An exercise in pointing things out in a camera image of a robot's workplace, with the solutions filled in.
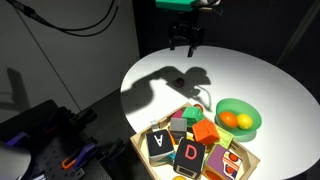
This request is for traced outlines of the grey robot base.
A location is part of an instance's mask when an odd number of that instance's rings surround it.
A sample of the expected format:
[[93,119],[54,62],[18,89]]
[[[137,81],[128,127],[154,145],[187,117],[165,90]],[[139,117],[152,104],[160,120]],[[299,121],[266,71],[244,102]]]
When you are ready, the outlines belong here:
[[28,150],[0,142],[0,180],[21,180],[30,163]]

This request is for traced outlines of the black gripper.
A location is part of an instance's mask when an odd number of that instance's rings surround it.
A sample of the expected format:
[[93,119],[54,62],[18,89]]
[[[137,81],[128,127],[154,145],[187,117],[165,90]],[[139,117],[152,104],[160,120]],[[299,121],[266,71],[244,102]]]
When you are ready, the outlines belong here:
[[198,18],[198,11],[178,13],[178,19],[172,21],[168,28],[171,51],[175,50],[175,40],[190,40],[187,57],[193,56],[193,52],[197,49],[197,41],[201,41],[204,35],[204,28],[197,25]]

